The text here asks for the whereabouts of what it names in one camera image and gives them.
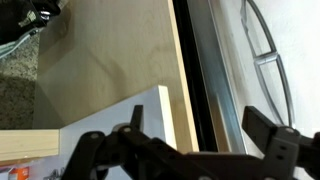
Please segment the gray floor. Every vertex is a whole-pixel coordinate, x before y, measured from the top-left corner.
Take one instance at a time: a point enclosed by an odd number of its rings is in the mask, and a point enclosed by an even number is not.
[[[0,59],[0,129],[30,129],[33,120],[39,36]]]

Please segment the speckled stone surface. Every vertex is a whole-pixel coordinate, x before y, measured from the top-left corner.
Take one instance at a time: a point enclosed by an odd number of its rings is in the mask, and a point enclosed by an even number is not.
[[[0,129],[31,129],[39,35],[0,59]]]

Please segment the wooden board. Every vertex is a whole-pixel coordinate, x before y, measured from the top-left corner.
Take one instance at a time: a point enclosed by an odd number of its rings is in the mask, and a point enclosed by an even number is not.
[[[0,142],[0,161],[53,156],[59,153],[59,130],[3,130]]]
[[[198,150],[171,1],[71,1],[41,35],[38,68],[34,128],[61,128],[161,84],[178,149]]]
[[[32,179],[43,179],[54,169],[60,170],[65,167],[79,138],[85,132],[102,131],[108,135],[115,125],[130,122],[133,108],[138,104],[143,105],[144,109],[143,132],[150,138],[158,137],[176,148],[168,89],[156,86],[62,128],[59,156],[45,158],[43,162],[35,164],[30,172]],[[117,167],[109,171],[108,179],[129,178],[120,167]]]

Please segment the granite countertop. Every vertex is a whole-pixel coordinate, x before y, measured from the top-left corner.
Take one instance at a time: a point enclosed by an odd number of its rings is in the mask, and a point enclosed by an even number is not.
[[[39,35],[0,59],[0,129],[31,129]]]

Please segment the white surface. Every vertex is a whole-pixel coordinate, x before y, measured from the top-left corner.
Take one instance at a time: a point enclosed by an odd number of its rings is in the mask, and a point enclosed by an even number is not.
[[[42,179],[53,169],[65,167],[82,134],[88,131],[102,131],[105,135],[110,134],[115,125],[130,122],[133,108],[139,104],[144,107],[144,133],[150,138],[158,137],[176,148],[168,90],[164,86],[156,86],[62,128],[60,156],[47,158],[44,163],[34,166],[31,169],[30,179]],[[109,171],[107,179],[130,178],[118,167]]]
[[[241,0],[210,1],[216,7],[221,5],[222,12],[216,11],[215,15],[239,117],[243,115],[244,106],[254,105],[272,119],[241,25]],[[320,1],[255,2],[283,60],[293,97],[296,127],[303,135],[313,137],[315,132],[320,131]],[[250,154],[261,155],[248,138],[246,144]],[[300,173],[299,178],[307,179],[307,176]]]

